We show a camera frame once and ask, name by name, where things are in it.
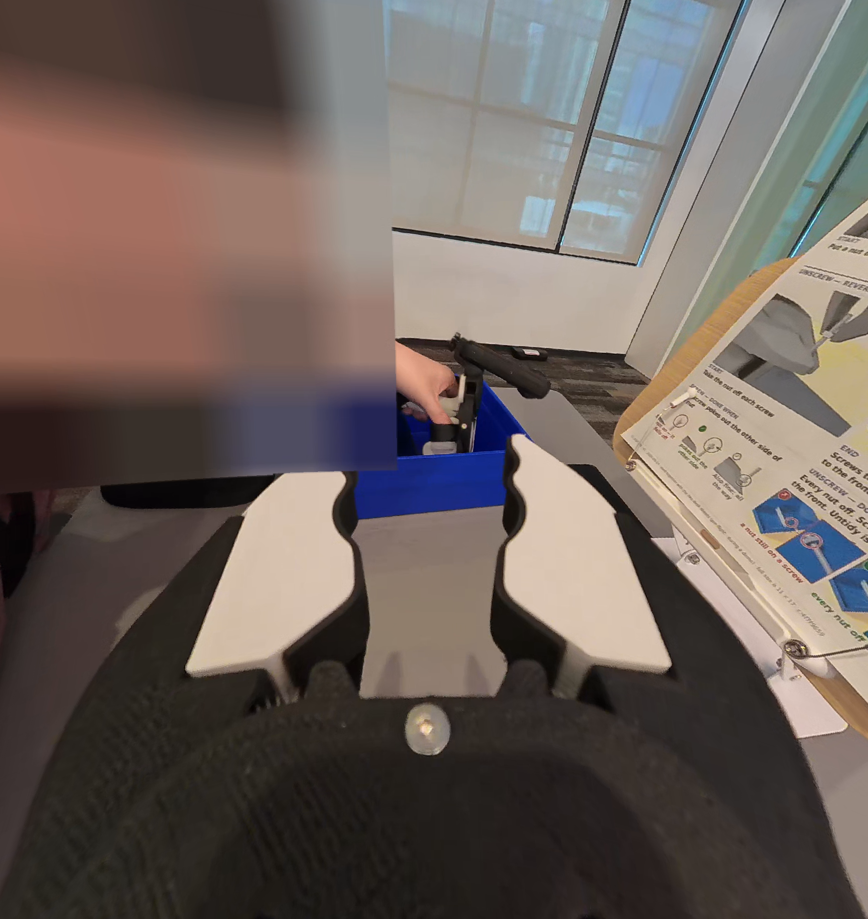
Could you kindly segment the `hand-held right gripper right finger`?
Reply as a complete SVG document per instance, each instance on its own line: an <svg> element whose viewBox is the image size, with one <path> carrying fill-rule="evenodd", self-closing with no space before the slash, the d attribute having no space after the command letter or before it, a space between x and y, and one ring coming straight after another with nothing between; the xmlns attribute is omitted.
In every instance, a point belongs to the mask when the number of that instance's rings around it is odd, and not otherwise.
<svg viewBox="0 0 868 919"><path fill-rule="evenodd" d="M597 668L667 674L671 656L612 504L522 434L507 442L504 483L491 636L507 670L532 662L567 699Z"/></svg>

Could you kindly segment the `printed instruction sheet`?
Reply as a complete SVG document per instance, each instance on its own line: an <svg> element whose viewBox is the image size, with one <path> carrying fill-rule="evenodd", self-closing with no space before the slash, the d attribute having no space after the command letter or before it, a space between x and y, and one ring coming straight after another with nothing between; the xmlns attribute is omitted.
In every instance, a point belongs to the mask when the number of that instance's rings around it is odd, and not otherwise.
<svg viewBox="0 0 868 919"><path fill-rule="evenodd" d="M770 634L868 706L868 199L621 438Z"/></svg>

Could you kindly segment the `blue divided plastic bin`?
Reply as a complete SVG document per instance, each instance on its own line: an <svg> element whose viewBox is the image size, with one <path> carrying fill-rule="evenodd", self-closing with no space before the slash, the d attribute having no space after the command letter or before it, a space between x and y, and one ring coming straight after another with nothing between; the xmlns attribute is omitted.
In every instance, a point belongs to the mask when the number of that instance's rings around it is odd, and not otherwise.
<svg viewBox="0 0 868 919"><path fill-rule="evenodd" d="M507 441L525 430L489 384L484 384L472 453L425 455L429 424L399 408L395 415L397 469L359 473L359 521L504 504Z"/></svg>

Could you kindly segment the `instruction board on stand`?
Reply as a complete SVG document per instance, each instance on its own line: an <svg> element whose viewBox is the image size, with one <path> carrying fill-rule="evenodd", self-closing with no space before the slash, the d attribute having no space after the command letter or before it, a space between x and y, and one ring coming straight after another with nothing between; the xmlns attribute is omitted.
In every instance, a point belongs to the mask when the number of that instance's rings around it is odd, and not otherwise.
<svg viewBox="0 0 868 919"><path fill-rule="evenodd" d="M652 379L644 393L625 411L613 437L613 452L624 465L631 446L624 435L633 426L651 422L652 397L661 399L671 391L684 386L690 374L715 347L726 343L727 334L780 276L789 270L798 258L786 258L754 272L705 320L704 324L674 353L670 360ZM868 740L868 704L841 676L818 676L803 671L823 698L852 728Z"/></svg>

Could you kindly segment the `large paned window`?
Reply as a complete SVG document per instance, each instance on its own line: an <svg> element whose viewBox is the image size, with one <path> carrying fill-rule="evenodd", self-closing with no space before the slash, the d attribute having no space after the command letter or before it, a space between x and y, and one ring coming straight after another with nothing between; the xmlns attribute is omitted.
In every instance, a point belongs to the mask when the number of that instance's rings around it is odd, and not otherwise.
<svg viewBox="0 0 868 919"><path fill-rule="evenodd" d="M394 230L636 266L739 1L387 1Z"/></svg>

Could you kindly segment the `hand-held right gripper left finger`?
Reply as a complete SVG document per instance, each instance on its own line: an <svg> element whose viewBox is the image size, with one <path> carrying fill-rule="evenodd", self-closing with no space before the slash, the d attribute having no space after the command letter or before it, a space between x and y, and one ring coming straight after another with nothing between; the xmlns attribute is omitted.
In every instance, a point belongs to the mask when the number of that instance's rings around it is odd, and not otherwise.
<svg viewBox="0 0 868 919"><path fill-rule="evenodd" d="M280 700L335 661L359 687L370 634L354 472L287 473L254 500L186 663L194 678L260 671Z"/></svg>

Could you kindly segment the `white document stand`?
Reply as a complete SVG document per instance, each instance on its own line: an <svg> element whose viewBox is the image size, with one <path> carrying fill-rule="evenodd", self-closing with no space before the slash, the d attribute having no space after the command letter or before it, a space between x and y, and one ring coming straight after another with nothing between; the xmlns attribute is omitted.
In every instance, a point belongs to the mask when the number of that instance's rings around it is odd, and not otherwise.
<svg viewBox="0 0 868 919"><path fill-rule="evenodd" d="M667 520L665 534L654 537L690 582L738 638L799 739L827 736L847 728L797 665L782 652L790 639L786 624L722 537L709 532L685 505L638 459L628 475Z"/></svg>

